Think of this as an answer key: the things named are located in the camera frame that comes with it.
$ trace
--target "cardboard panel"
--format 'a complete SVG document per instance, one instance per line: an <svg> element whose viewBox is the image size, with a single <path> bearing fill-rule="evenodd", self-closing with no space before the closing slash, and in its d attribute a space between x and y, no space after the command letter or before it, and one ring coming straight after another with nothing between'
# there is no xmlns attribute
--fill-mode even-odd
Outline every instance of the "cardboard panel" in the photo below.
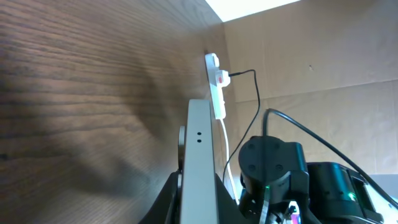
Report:
<svg viewBox="0 0 398 224"><path fill-rule="evenodd" d="M261 98L398 79L395 0L301 0L225 24L232 71L254 68ZM233 79L255 100L252 78Z"/></svg>
<svg viewBox="0 0 398 224"><path fill-rule="evenodd" d="M262 100L281 110L340 149L370 174L398 174L398 81L371 83ZM256 101L237 103L240 135L252 118ZM261 133L261 118L251 134ZM307 162L347 165L314 138L282 118L271 115L269 134L303 145Z"/></svg>

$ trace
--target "power plug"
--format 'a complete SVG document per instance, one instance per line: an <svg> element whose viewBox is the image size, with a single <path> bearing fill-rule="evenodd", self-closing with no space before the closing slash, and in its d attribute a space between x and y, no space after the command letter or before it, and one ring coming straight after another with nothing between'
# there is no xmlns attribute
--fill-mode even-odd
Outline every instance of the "power plug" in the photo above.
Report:
<svg viewBox="0 0 398 224"><path fill-rule="evenodd" d="M216 119L224 119L226 111L222 88L231 83L231 77L226 70L220 70L220 61L216 54L206 54L205 60L214 114Z"/></svg>

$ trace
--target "brown wooden surface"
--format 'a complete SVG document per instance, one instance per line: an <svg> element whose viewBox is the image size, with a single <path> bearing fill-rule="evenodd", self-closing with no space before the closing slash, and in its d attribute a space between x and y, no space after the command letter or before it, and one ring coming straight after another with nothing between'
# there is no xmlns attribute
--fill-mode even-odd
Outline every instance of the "brown wooden surface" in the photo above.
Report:
<svg viewBox="0 0 398 224"><path fill-rule="evenodd" d="M205 52L229 69L221 21L205 0L0 2L0 223L137 223L210 97Z"/></svg>

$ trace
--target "white power strip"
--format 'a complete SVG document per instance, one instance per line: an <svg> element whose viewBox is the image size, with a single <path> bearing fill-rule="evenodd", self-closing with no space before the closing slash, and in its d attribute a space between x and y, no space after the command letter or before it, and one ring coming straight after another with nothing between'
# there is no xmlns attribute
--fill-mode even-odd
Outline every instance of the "white power strip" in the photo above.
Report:
<svg viewBox="0 0 398 224"><path fill-rule="evenodd" d="M220 61L216 54L206 54L206 68L207 75L209 79L210 85L210 93L211 100L213 102L214 114L215 118L220 120L220 123L223 127L224 139L225 139L225 148L226 148L226 160L229 159L229 146L228 146L228 137L226 134L226 129L224 125L223 119L226 116L225 111L225 102L223 96L223 87L228 86L231 83L231 78L229 77L229 73L225 70L220 70ZM231 167L229 164L227 165L229 180L231 181L233 196L237 204L239 204L238 194L236 192L235 183L233 180L233 176L231 173Z"/></svg>

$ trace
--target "wire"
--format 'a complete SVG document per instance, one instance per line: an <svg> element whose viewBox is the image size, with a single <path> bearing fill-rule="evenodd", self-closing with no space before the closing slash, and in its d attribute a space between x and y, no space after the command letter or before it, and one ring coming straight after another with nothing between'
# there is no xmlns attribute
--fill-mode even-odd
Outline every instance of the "wire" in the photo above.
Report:
<svg viewBox="0 0 398 224"><path fill-rule="evenodd" d="M228 159L228 157L229 157L229 144L228 144L228 137L226 135L226 129L225 129L224 120L220 119L220 123L221 123L221 126L223 127L224 139L225 139L225 148L226 148L226 159ZM238 194L236 193L235 182L234 182L234 179L233 179L233 176L232 176L232 172L231 172L231 167L230 167L229 164L228 164L228 175L229 175L229 180L231 181L232 192L234 193L235 202L236 202L237 205L239 205Z"/></svg>
<svg viewBox="0 0 398 224"><path fill-rule="evenodd" d="M372 180L372 178L370 176L367 175L367 173L365 173L365 171L363 171L359 166L357 166L351 159L349 159L348 157L346 157L342 152L340 152L337 148L335 148L334 146L332 146L330 143L328 143L327 141L325 141L323 138L321 138L320 136L318 136L317 134L315 134L314 132L312 132L311 130L309 130L308 128L306 128L304 125L300 124L299 122L295 121L293 118L287 116L286 114L275 110L275 109L268 109L265 113L264 113L264 117L262 120L262 135L263 136L267 136L267 125L268 125L268 117L270 113L274 113L284 119L286 119L287 121L291 122L292 124L296 125L297 127L299 127L301 130L305 131L307 134L311 135L312 137L314 137L316 140L320 141L322 144L324 144L326 147L328 147L329 149L331 149L334 153L336 153L338 156L340 156L344 161L346 161L351 167L353 167L355 170L357 170L359 172L359 174L361 174L365 180L367 182L369 182L369 184L385 199L387 200L391 205L393 205L396 209L398 209L398 203L392 199L390 197L390 195L388 195L377 183L375 183L374 180Z"/></svg>
<svg viewBox="0 0 398 224"><path fill-rule="evenodd" d="M239 142L238 145L236 146L236 149L235 149L235 150L232 152L232 154L230 155L229 159L226 161L226 164L225 164L225 167L224 167L224 172L223 172L223 183L224 183L224 177L225 177L225 170L226 170L226 168L228 167L228 164L229 164L231 158L234 156L235 152L239 149L239 146L242 144L244 138L246 137L246 135L248 134L248 132L249 132L249 130L250 130L250 127L252 126L254 120L256 120L257 115L258 115L259 112L260 112L260 105L261 105L261 103L260 103L259 87L257 86L256 71L255 71L254 69L250 69L250 70L247 70L247 71L244 71L244 72L232 73L232 74L229 74L229 76L230 76L230 77L233 77L233 76L236 76L236 75L245 74L245 73L247 73L247 72L253 72L253 74L254 74L254 85L256 86L257 100L258 100L258 105L259 105L259 106L258 106L258 108L257 108L256 114L255 114L254 117L253 117L253 120L250 122L250 124L249 124L249 126L248 126L246 132L243 134L242 139L240 140L240 142Z"/></svg>

